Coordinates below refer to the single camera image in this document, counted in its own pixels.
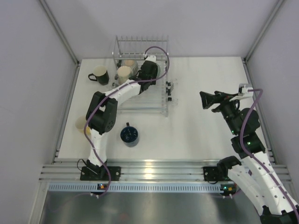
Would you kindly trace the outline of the cream ribbed cup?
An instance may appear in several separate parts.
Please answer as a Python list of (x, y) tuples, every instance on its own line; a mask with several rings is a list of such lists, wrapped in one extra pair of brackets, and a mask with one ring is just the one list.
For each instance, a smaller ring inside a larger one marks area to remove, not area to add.
[(138, 63), (136, 60), (123, 60), (122, 66), (128, 66), (131, 69), (132, 75), (136, 75), (138, 72)]

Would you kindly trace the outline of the tall cream painted mug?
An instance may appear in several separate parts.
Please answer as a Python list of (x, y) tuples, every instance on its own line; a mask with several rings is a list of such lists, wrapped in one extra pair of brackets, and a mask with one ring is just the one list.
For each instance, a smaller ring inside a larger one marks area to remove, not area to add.
[(121, 66), (117, 70), (118, 85), (125, 83), (132, 75), (133, 73), (129, 66)]

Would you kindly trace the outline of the dark blue mug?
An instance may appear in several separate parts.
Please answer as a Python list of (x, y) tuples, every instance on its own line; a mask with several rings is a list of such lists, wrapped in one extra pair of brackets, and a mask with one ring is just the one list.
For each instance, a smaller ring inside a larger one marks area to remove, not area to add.
[(139, 142), (139, 132), (127, 122), (126, 126), (121, 130), (120, 138), (126, 146), (134, 147)]

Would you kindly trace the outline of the green ceramic mug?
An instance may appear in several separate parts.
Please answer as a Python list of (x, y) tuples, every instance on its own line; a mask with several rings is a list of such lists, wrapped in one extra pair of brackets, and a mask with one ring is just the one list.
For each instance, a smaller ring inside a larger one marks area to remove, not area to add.
[(161, 68), (160, 68), (160, 65), (157, 64), (157, 76), (156, 76), (156, 78), (159, 78), (160, 75), (161, 75)]

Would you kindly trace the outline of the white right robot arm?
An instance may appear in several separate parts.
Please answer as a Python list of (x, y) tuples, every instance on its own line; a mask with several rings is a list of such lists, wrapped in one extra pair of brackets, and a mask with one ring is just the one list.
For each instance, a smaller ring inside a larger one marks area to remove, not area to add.
[[(240, 101), (259, 94), (250, 108), (240, 110)], [(256, 129), (260, 127), (255, 106), (262, 96), (262, 89), (250, 88), (246, 92), (214, 94), (201, 91), (203, 109), (218, 106), (212, 112), (220, 112), (234, 138), (234, 151), (239, 155), (229, 156), (217, 163), (218, 174), (224, 180), (232, 180), (255, 207), (263, 224), (297, 224), (299, 204), (288, 193), (275, 172), (266, 149)]]

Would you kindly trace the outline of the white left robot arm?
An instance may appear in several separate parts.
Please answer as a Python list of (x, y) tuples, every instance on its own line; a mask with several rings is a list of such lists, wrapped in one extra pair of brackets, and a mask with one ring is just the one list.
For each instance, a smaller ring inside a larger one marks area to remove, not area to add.
[(107, 173), (105, 162), (108, 132), (115, 125), (118, 107), (132, 97), (140, 95), (151, 85), (155, 85), (160, 73), (157, 57), (150, 55), (137, 74), (123, 84), (111, 91), (94, 93), (86, 114), (85, 127), (88, 127), (91, 132), (90, 136), (86, 135), (91, 145), (87, 164), (92, 166), (90, 174), (96, 180), (102, 180)]

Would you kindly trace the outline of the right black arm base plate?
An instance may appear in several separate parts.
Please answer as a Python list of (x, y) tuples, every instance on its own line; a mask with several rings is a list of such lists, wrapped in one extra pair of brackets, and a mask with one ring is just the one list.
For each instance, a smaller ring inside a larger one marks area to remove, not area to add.
[(220, 174), (217, 167), (203, 167), (204, 180), (210, 184), (216, 184), (220, 181), (224, 181), (223, 176)]

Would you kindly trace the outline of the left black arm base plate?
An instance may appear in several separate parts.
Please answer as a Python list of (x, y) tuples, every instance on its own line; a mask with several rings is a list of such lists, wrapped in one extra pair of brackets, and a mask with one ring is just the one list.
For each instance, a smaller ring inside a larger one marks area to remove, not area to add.
[[(108, 166), (107, 167), (111, 176), (111, 181), (119, 181), (121, 176), (121, 167)], [(81, 181), (109, 181), (109, 175), (104, 166), (94, 166), (87, 164), (83, 166), (80, 174)]]

